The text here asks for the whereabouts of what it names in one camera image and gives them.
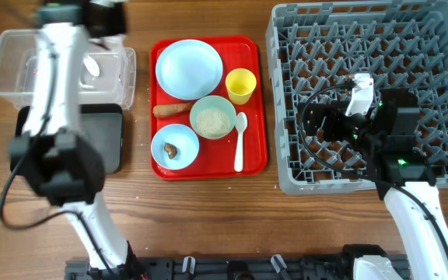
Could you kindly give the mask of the green bowl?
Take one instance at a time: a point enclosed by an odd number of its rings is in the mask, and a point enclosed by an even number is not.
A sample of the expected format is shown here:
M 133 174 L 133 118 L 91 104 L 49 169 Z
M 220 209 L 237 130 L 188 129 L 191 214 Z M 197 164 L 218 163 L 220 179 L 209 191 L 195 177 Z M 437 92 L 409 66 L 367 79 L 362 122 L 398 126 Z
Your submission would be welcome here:
M 221 138 L 223 138 L 234 129 L 235 121 L 236 121 L 236 110 L 235 110 L 235 107 L 233 106 L 233 104 L 222 96 L 211 95 L 211 96 L 205 96 L 205 97 L 199 99 L 191 108 L 191 112 L 190 112 L 191 127 L 195 130 L 195 132 L 198 135 L 205 138 L 196 130 L 196 117 L 202 110 L 208 109 L 208 108 L 213 108 L 213 107 L 224 111 L 229 116 L 230 121 L 231 121 L 231 128 L 228 130 L 227 134 L 225 134 L 224 136 L 221 137 Z M 220 138 L 206 138 L 206 139 L 216 140 L 216 139 L 220 139 Z

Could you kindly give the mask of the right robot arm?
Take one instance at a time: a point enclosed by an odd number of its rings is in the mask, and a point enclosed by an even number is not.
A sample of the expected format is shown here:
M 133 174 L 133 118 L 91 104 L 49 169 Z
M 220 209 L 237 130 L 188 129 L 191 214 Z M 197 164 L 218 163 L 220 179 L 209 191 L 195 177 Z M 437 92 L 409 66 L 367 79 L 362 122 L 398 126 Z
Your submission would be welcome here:
M 415 151 L 420 109 L 407 89 L 385 89 L 374 118 L 347 103 L 317 104 L 314 93 L 298 106 L 303 137 L 323 130 L 326 140 L 345 140 L 368 163 L 363 175 L 376 185 L 401 235 L 416 279 L 448 279 L 448 227 L 429 161 Z

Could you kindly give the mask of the small light blue bowl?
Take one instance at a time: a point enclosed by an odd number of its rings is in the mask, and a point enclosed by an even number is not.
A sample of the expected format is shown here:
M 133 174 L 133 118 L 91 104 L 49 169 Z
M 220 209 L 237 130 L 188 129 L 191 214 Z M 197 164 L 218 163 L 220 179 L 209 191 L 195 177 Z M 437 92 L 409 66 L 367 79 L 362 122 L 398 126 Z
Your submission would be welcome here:
M 170 158 L 166 144 L 176 149 Z M 189 167 L 199 153 L 199 140 L 195 132 L 184 124 L 169 124 L 159 129 L 152 138 L 151 153 L 156 163 L 168 170 L 182 170 Z

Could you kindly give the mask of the white rice grains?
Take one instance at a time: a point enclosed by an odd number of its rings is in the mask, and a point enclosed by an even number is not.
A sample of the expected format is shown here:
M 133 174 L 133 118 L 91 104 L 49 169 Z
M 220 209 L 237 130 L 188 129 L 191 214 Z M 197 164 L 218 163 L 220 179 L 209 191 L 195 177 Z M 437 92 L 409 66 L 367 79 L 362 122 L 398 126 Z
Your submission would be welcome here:
M 204 109 L 196 117 L 196 130 L 206 138 L 221 138 L 230 128 L 229 116 L 218 108 Z

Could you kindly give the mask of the large light blue plate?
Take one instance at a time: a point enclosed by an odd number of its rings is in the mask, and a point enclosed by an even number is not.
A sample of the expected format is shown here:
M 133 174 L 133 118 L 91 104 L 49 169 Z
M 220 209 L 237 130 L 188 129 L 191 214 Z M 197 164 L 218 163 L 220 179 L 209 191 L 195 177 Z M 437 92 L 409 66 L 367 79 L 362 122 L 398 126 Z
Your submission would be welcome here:
M 166 47 L 156 60 L 156 80 L 171 97 L 197 100 L 212 93 L 223 75 L 217 50 L 201 40 L 179 40 Z

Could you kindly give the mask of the orange carrot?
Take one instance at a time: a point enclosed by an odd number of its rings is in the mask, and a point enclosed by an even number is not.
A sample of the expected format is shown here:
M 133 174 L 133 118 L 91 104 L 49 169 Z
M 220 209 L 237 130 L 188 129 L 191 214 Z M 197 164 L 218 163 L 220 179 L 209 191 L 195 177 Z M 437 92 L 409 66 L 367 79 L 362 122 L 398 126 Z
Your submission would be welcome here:
M 189 112 L 193 107 L 193 103 L 173 103 L 156 105 L 152 109 L 152 114 L 154 117 L 162 119 L 171 117 L 178 114 L 183 114 Z

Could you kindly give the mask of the yellow plastic cup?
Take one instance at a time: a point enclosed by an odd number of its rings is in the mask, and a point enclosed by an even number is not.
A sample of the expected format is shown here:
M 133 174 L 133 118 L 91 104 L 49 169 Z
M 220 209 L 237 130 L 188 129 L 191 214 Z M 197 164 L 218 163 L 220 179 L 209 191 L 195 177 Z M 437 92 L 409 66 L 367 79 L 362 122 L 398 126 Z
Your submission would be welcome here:
M 257 78 L 248 69 L 236 68 L 226 76 L 225 86 L 230 101 L 236 105 L 243 105 L 252 96 L 257 86 Z

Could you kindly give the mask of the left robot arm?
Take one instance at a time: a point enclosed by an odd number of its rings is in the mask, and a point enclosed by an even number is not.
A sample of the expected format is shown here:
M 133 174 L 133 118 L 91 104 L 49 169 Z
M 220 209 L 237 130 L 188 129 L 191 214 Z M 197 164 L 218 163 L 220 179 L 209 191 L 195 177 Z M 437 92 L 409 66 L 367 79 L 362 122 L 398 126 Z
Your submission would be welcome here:
M 12 172 L 0 197 L 0 221 L 27 230 L 66 215 L 89 255 L 89 273 L 130 278 L 136 260 L 103 199 L 105 167 L 81 127 L 79 80 L 91 39 L 124 34 L 122 1 L 45 1 L 37 10 L 38 77 L 20 136 L 9 143 Z M 55 212 L 29 224 L 5 219 L 15 176 L 46 198 Z

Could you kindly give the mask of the white tissue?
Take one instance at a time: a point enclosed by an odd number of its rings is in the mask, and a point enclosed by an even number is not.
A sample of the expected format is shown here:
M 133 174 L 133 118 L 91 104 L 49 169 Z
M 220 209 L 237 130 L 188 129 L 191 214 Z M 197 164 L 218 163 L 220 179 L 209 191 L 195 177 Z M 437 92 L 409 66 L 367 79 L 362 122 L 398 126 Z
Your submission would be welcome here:
M 88 73 L 93 77 L 98 77 L 100 75 L 100 67 L 98 63 L 89 54 L 83 58 L 83 64 Z

